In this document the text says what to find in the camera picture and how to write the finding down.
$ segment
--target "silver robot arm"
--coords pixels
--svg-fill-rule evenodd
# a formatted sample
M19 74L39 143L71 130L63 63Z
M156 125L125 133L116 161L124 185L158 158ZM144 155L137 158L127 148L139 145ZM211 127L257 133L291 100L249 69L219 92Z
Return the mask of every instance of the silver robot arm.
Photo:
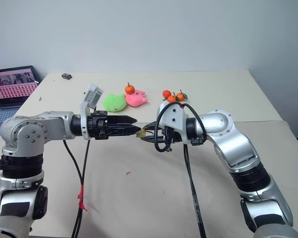
M168 102L161 104L158 114L167 104ZM215 110L200 115L200 119L207 139L214 144L215 153L239 189L245 222L249 229L255 232L255 237L285 235L285 230L292 234L289 237L298 237L298 233L291 228L293 215L285 198L273 177L264 169L250 140L235 127L231 114ZM173 142L179 141L179 136L176 135L180 135L184 144L202 144L203 131L199 122L196 118L189 118L178 104L166 109L159 127L165 132L168 128L174 130ZM168 135L169 133L164 133L160 142L171 141L171 138L166 138Z
M6 120L0 134L5 141L0 159L0 238L27 238L34 220L47 210L48 190L42 186L44 144L52 140L108 139L135 134L137 120L90 112L102 94L90 85L81 104L81 115L45 112L34 117L15 116Z

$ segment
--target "pink toy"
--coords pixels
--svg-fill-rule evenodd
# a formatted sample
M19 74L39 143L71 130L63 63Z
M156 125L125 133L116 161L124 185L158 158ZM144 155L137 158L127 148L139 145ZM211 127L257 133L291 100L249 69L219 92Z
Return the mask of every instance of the pink toy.
M147 98L145 98L145 92L137 90L133 94L125 94L126 102L129 106L137 107L141 104L144 104L147 102Z

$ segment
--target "laptop screen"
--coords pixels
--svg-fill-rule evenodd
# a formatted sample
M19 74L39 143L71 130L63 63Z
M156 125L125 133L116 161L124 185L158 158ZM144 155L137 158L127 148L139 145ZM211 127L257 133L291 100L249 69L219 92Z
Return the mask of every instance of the laptop screen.
M0 70L0 107L21 106L38 84L31 66Z

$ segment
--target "tabletop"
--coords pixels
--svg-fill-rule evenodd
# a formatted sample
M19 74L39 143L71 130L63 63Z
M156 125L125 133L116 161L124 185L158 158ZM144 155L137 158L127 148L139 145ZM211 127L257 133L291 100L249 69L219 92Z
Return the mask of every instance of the tabletop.
M146 92L148 103L119 112L143 126L154 121L162 91L182 89L199 114L214 109L232 113L236 126L254 144L294 214L298 231L298 142L247 70L178 73L76 74L71 80L49 74L18 111L73 111L89 83L109 93L123 93L127 82ZM86 141L68 141L82 166ZM0 138L1 148L4 145ZM198 236L182 144L159 153L135 136L91 141L85 179L85 206L80 237L135 238ZM213 146L189 146L193 180L208 237L251 238L240 208L238 190ZM42 185L49 189L46 216L33 224L33 236L69 237L77 213L78 175L61 141L45 145Z

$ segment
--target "laptop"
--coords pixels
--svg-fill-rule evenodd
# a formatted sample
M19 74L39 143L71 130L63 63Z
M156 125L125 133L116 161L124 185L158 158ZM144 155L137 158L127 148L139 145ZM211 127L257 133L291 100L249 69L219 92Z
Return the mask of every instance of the laptop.
M0 126L39 85L33 66L0 69Z

